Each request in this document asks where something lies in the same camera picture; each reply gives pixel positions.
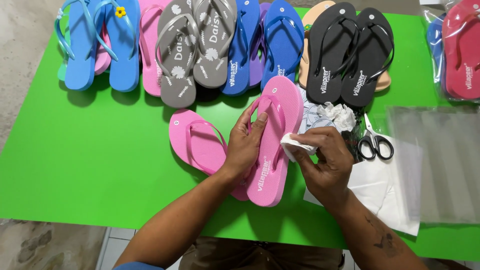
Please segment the person's left hand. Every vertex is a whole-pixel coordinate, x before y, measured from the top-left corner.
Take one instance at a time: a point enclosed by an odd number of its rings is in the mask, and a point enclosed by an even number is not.
[[[235,179],[235,184],[238,184],[250,174],[252,166],[258,159],[260,139],[267,124],[267,114],[263,112],[257,117],[257,120],[252,123],[252,132],[248,134],[247,125],[250,121],[252,104],[243,111],[230,132],[227,159],[220,169]]]

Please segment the scissors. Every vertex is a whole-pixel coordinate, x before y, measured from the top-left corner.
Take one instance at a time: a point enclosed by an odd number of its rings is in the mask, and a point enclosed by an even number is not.
[[[372,129],[372,124],[370,123],[370,120],[368,120],[367,113],[365,113],[365,125],[367,126],[367,133],[365,136],[360,139],[359,143],[357,144],[357,149],[359,151],[359,154],[361,155],[362,158],[366,160],[372,160],[375,158],[375,156],[378,156],[381,160],[389,160],[393,156],[393,145],[385,139],[383,136],[378,135],[375,131]],[[387,144],[387,147],[390,149],[390,156],[385,157],[382,156],[380,153],[380,143],[384,142]],[[366,157],[362,152],[361,152],[361,145],[362,143],[367,144],[367,146],[370,148],[370,151],[372,152],[372,156]]]

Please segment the person's right hand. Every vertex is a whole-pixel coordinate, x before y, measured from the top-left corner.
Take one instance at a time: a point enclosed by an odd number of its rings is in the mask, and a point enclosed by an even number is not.
[[[352,172],[353,156],[342,135],[334,127],[317,127],[290,138],[316,146],[318,163],[314,164],[304,149],[289,147],[300,165],[308,190],[328,211],[341,208],[348,197],[348,179]]]

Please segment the gray flip flop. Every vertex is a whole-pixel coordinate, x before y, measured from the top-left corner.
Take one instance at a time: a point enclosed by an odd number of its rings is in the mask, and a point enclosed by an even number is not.
[[[155,51],[160,48],[162,62],[162,101],[173,108],[186,108],[193,104],[197,94],[192,67],[198,45],[198,28],[192,17],[191,0],[173,0],[163,10],[158,20],[158,39]]]
[[[200,31],[193,77],[204,87],[220,87],[227,81],[228,47],[235,33],[237,3],[196,0],[193,17]]]

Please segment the green table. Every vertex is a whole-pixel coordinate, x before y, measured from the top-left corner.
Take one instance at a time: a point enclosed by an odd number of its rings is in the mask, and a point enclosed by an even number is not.
[[[301,16],[307,11],[297,10]],[[388,105],[439,105],[421,18],[386,17],[395,34],[393,83],[376,94],[369,111],[384,115]],[[168,122],[175,109],[146,94],[142,83],[130,93],[112,90],[108,74],[84,92],[67,90],[57,79],[61,61],[53,35],[0,157],[0,218],[140,228],[206,177],[170,146]],[[254,89],[221,96],[190,109],[228,138],[259,94]],[[277,206],[262,208],[229,196],[203,234],[346,248],[334,219],[304,201],[304,191],[300,169],[290,163]],[[480,226],[423,224],[418,237],[400,235],[419,256],[480,261]]]

